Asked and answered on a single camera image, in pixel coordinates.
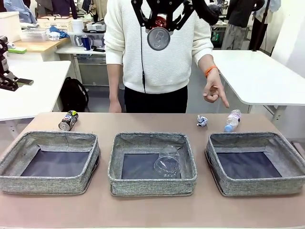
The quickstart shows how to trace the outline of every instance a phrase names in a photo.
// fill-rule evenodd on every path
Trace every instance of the black backpack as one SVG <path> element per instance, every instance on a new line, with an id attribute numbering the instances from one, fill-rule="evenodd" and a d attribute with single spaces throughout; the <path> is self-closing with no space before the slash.
<path id="1" fill-rule="evenodd" d="M 89 96 L 84 86 L 77 79 L 67 77 L 60 92 L 63 112 L 74 110 L 84 112 L 89 102 Z"/>

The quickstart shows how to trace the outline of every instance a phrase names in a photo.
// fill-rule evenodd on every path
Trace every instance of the can lid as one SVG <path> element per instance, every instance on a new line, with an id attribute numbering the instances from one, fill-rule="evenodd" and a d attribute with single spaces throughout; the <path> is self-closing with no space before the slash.
<path id="1" fill-rule="evenodd" d="M 69 131 L 70 130 L 70 126 L 67 123 L 59 123 L 58 127 L 62 131 Z"/>
<path id="2" fill-rule="evenodd" d="M 155 27 L 148 32 L 147 42 L 156 51 L 165 49 L 170 41 L 170 33 L 163 27 Z"/>

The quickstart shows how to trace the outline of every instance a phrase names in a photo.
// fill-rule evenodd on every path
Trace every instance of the drawer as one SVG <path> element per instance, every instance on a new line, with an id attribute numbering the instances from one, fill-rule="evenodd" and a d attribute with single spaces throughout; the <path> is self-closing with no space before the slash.
<path id="1" fill-rule="evenodd" d="M 106 55 L 76 55 L 78 64 L 106 64 Z"/>
<path id="2" fill-rule="evenodd" d="M 109 86 L 106 65 L 79 64 L 79 68 L 84 85 Z"/>

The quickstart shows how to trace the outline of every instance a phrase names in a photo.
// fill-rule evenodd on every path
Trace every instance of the wooden desk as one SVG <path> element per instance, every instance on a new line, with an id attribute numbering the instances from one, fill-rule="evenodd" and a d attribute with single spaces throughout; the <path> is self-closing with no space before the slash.
<path id="1" fill-rule="evenodd" d="M 70 41 L 69 38 L 63 38 L 59 41 L 46 41 L 46 42 L 14 42 L 15 46 L 26 48 L 28 52 L 46 52 L 54 47 L 59 47 L 62 44 L 66 44 Z"/>
<path id="2" fill-rule="evenodd" d="M 26 48 L 25 54 L 8 53 L 8 59 L 21 61 L 60 61 L 56 54 L 57 48 L 70 42 L 70 38 L 63 38 L 59 41 L 46 42 L 14 42 L 16 47 Z"/>
<path id="3" fill-rule="evenodd" d="M 38 115 L 24 131 L 58 130 L 64 113 Z M 222 132 L 226 114 L 206 114 L 208 127 L 197 127 L 196 114 L 80 113 L 73 131 L 99 137 L 101 161 L 80 196 L 22 196 L 0 193 L 0 225 L 23 228 L 224 227 L 278 228 L 305 225 L 305 193 L 283 197 L 223 197 L 212 178 L 204 150 L 208 135 Z M 198 170 L 189 197 L 113 197 L 107 177 L 112 141 L 118 132 L 181 132 L 190 140 Z M 277 129 L 263 116 L 244 114 L 240 132 Z"/>

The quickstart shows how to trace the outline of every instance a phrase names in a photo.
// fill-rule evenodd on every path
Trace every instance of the plastic bottle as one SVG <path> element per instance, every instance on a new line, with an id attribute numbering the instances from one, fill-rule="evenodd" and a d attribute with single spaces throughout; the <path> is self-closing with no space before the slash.
<path id="1" fill-rule="evenodd" d="M 224 127 L 224 131 L 225 132 L 232 132 L 234 131 L 239 122 L 240 122 L 240 118 L 242 116 L 242 113 L 240 112 L 240 110 L 233 110 L 230 115 L 227 117 L 227 121 L 226 121 L 226 125 Z"/>

